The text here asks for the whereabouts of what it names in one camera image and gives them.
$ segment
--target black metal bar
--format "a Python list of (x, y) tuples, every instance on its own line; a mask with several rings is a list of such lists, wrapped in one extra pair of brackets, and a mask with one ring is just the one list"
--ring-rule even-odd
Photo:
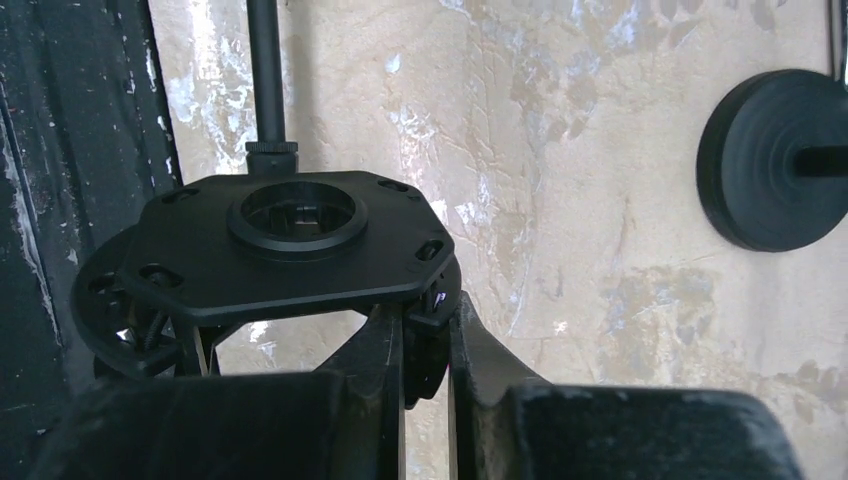
[(795, 173), (801, 177), (848, 176), (848, 146), (801, 150), (795, 156)]
[(283, 69), (276, 0), (247, 0), (256, 135), (260, 142), (286, 141), (283, 107)]

